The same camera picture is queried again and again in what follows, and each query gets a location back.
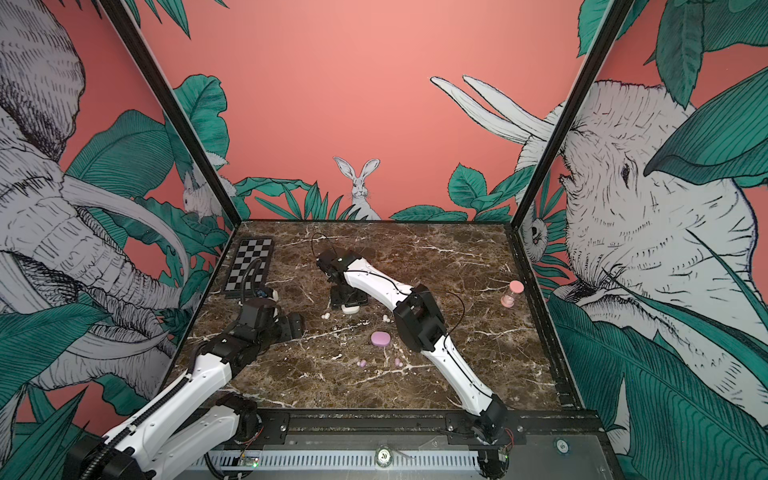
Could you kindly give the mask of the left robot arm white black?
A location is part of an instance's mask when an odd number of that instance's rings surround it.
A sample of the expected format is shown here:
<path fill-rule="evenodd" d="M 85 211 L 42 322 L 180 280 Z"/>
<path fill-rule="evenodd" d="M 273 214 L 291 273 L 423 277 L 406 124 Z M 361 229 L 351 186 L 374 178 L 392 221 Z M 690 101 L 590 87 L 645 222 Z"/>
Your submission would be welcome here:
<path fill-rule="evenodd" d="M 200 418 L 195 411 L 274 344 L 303 336 L 305 320 L 271 298 L 246 301 L 222 333 L 200 345 L 187 370 L 101 439 L 67 453 L 66 479 L 174 479 L 217 445 L 244 445 L 263 431 L 254 402 L 228 394 Z"/>

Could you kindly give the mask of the white earbud charging case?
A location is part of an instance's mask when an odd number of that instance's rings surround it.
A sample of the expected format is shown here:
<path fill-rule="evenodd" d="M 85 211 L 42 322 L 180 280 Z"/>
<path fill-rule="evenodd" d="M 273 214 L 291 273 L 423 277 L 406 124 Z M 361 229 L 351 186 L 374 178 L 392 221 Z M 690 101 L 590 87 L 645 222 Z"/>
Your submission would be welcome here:
<path fill-rule="evenodd" d="M 355 315 L 359 311 L 360 311 L 360 307 L 359 306 L 347 306 L 347 305 L 342 305 L 341 306 L 341 312 L 344 315 Z"/>

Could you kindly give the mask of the black right frame post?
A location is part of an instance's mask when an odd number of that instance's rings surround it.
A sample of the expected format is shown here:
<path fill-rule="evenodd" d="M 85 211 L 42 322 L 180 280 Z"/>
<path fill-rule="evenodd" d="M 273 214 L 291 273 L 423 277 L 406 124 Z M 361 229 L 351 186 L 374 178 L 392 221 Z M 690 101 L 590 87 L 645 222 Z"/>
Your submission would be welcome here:
<path fill-rule="evenodd" d="M 589 90 L 621 29 L 631 7 L 631 0 L 611 1 L 604 15 L 587 58 L 579 72 L 576 82 L 555 125 L 554 132 L 546 144 L 542 157 L 536 166 L 529 186 L 515 213 L 511 227 L 515 230 L 522 226 L 523 219 L 531 207 L 535 195 L 544 183 L 547 172 L 564 146 L 565 138 L 576 115 L 579 113 Z"/>

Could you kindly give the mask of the black frame post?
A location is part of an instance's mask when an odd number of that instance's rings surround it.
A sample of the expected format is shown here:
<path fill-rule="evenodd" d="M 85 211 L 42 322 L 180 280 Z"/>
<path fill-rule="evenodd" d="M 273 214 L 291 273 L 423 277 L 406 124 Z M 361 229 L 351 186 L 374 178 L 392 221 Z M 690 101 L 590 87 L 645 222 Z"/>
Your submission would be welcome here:
<path fill-rule="evenodd" d="M 546 144 L 542 157 L 536 166 L 529 186 L 515 213 L 511 227 L 515 230 L 522 226 L 523 219 L 531 207 L 535 195 L 544 183 L 547 172 L 564 146 L 565 138 L 576 115 L 579 113 L 589 90 L 621 29 L 631 7 L 631 0 L 611 1 L 604 15 L 587 58 L 579 72 L 576 82 L 555 125 L 554 132 Z"/>
<path fill-rule="evenodd" d="M 231 201 L 230 195 L 224 190 L 217 172 L 208 161 L 199 137 L 143 39 L 129 9 L 123 1 L 101 0 L 99 4 L 152 90 L 163 112 L 170 120 L 181 143 L 201 170 L 214 196 L 221 204 L 224 217 L 234 229 L 237 229 L 241 224 L 241 217 Z"/>

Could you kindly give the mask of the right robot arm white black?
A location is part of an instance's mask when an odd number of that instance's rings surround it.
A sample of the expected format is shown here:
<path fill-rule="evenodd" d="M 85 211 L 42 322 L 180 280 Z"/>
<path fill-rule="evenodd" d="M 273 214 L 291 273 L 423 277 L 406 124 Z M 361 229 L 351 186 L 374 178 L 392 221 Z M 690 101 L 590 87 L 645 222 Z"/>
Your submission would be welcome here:
<path fill-rule="evenodd" d="M 426 286 L 396 281 L 353 251 L 325 250 L 316 264 L 331 282 L 360 290 L 390 310 L 403 343 L 429 359 L 457 393 L 475 437 L 486 445 L 497 441 L 508 409 L 461 356 Z"/>

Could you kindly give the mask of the pink earbud charging case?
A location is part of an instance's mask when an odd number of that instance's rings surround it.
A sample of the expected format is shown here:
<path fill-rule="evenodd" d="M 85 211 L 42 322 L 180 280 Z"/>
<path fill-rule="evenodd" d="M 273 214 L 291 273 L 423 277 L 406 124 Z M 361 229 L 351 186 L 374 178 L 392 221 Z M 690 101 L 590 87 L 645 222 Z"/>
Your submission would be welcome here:
<path fill-rule="evenodd" d="M 385 348 L 391 344 L 392 337 L 387 332 L 374 331 L 370 336 L 370 342 L 373 346 Z"/>

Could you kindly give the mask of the black white checkerboard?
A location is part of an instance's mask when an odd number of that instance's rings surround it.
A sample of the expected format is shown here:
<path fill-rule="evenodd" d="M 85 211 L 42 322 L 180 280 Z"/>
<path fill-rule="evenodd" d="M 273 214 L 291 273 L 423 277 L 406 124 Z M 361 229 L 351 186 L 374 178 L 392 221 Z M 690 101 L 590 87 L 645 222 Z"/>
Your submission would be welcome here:
<path fill-rule="evenodd" d="M 266 282 L 274 253 L 273 237 L 259 236 L 239 241 L 222 293 L 226 298 L 248 298 L 266 292 Z"/>

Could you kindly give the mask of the black left frame post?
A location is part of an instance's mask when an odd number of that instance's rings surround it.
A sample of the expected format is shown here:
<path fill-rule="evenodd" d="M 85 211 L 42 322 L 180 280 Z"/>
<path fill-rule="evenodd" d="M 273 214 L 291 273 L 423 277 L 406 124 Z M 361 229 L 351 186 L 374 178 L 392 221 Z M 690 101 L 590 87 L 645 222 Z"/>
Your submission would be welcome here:
<path fill-rule="evenodd" d="M 224 190 L 217 172 L 208 161 L 199 137 L 143 39 L 129 9 L 123 1 L 101 0 L 99 4 L 152 90 L 163 112 L 170 120 L 181 143 L 201 170 L 214 196 L 221 204 L 224 217 L 234 229 L 237 229 L 241 224 L 241 217 L 231 201 L 230 195 Z"/>

